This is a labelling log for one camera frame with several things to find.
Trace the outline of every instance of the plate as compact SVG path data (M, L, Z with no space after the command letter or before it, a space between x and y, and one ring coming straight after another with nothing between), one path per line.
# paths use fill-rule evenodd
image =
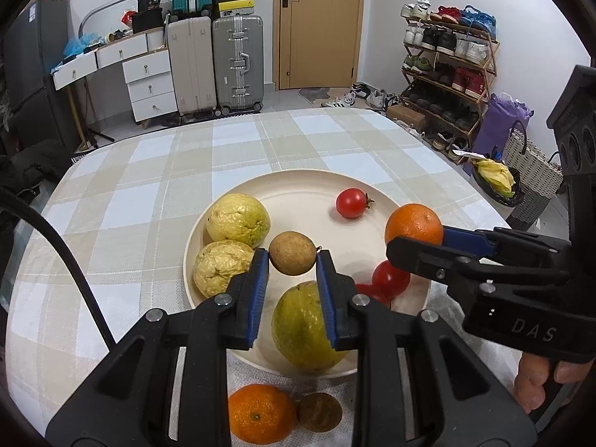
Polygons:
M359 188L374 200L371 208L360 219L344 219L335 208L337 196L346 188ZM317 247L330 251L339 273L363 283L370 283L375 267L386 259L385 224L399 206L366 183L322 170L287 170L264 174L232 188L228 193L251 195L267 209L271 218L271 230L261 247L268 248L273 237L281 232L300 232L309 237ZM193 266L199 251L213 242L206 229L212 207L213 204L195 223L184 251L184 287L193 307L205 300L194 286ZM251 350L233 353L259 370L288 378L336 378L356 373L356 351L349 352L342 361L324 373L308 374L297 370L273 343L271 316L277 301L290 287L315 279L314 267L303 275L290 277L271 266L259 335ZM428 279L413 275L410 286L393 300L391 309L417 314L424 309L429 288Z

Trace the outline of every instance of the wooden door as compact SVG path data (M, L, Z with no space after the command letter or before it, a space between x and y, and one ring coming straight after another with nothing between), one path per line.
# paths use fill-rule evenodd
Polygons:
M279 3L279 88L352 84L360 0Z

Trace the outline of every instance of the cardboard box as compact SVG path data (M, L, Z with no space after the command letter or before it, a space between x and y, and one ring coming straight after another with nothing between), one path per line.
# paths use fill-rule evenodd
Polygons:
M387 117L391 120L399 119L406 124L410 124L419 133L421 133L426 126L426 116L424 114L410 109L403 104L389 107L387 109Z

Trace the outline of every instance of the purple bag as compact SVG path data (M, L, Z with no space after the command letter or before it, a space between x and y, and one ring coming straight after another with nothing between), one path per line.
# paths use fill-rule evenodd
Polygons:
M513 123L520 120L523 127L527 129L528 121L533 115L534 111L530 111L524 103L514 101L509 94L505 92L491 94L488 111L482 121L481 130L474 141L472 151L479 154L491 154L494 147L497 147L497 151L503 154ZM466 162L464 171L471 174L472 164Z

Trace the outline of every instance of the woven basket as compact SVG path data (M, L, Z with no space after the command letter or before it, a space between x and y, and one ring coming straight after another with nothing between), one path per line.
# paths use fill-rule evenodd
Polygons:
M521 132L515 129L518 123ZM503 151L503 162L520 171L521 185L526 197L507 219L511 228L528 230L561 186L561 167L551 163L555 154L546 159L540 149L528 140L522 122L517 120L513 123Z

